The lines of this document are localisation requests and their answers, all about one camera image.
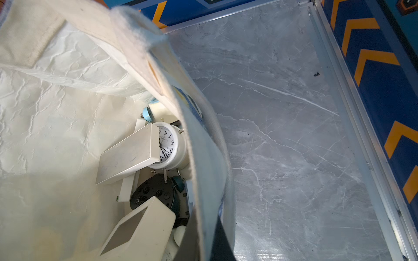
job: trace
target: metal screw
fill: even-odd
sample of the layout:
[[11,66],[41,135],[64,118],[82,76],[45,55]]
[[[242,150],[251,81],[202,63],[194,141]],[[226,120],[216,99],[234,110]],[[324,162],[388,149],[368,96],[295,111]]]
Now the metal screw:
[[164,182],[167,183],[167,169],[164,168]]

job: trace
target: gray marble tile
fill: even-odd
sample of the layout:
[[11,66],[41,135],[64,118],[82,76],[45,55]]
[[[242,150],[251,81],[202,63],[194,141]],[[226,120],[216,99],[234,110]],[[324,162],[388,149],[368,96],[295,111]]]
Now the gray marble tile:
[[237,260],[390,260],[295,2],[169,38],[225,135]]

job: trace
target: white alarm clock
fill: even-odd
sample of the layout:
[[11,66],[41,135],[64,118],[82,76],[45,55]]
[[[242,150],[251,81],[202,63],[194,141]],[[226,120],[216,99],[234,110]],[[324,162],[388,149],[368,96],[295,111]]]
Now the white alarm clock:
[[160,130],[160,161],[149,165],[152,169],[182,169],[189,163],[186,139],[182,130],[166,122],[153,123]]
[[184,237],[186,231],[185,226],[179,226],[171,231],[170,238],[168,239],[166,249],[161,261],[173,261],[178,252],[178,248]]

